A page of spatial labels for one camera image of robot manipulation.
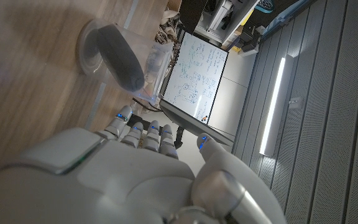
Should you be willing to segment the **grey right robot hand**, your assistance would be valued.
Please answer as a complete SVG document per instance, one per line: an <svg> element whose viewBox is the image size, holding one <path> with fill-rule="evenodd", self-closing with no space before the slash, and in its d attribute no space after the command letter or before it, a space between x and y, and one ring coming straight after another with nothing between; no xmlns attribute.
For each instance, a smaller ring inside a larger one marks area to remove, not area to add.
<svg viewBox="0 0 358 224"><path fill-rule="evenodd" d="M73 128L0 168L0 223L285 223L280 204L230 140L172 109L197 135L204 166L194 174L177 154L170 126L137 122L123 107L98 132Z"/></svg>

